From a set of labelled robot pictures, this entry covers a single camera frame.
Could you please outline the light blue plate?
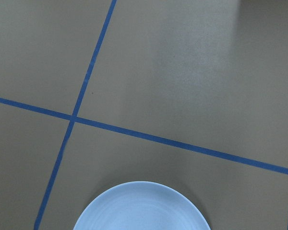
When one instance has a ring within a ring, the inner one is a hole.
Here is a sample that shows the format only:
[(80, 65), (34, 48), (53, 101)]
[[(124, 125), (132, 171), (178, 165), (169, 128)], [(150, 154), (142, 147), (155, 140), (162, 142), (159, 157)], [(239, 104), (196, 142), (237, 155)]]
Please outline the light blue plate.
[(208, 230), (199, 209), (176, 190), (135, 181), (98, 195), (79, 216), (75, 230)]

